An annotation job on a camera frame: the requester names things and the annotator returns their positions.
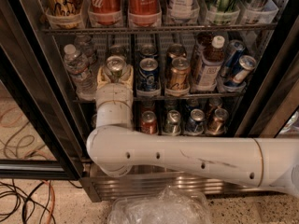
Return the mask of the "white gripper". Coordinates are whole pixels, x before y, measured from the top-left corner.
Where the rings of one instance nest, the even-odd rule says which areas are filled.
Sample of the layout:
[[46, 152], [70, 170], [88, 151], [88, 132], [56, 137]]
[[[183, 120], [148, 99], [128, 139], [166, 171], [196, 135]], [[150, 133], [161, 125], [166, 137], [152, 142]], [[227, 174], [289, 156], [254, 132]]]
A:
[[97, 74], [97, 90], [95, 93], [96, 107], [105, 103], [124, 103], [132, 106], [134, 96], [134, 68], [128, 64], [127, 70], [120, 79], [120, 83], [107, 83], [103, 68], [100, 67]]

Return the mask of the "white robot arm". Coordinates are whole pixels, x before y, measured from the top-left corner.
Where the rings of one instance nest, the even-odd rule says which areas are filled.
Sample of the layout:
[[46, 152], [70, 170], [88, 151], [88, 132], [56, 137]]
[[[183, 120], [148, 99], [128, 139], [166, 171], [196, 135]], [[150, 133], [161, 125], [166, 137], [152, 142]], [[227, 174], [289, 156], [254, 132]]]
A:
[[96, 128], [86, 148], [112, 177], [154, 165], [299, 197], [299, 143], [283, 138], [221, 138], [144, 134], [133, 129], [133, 80], [97, 76]]

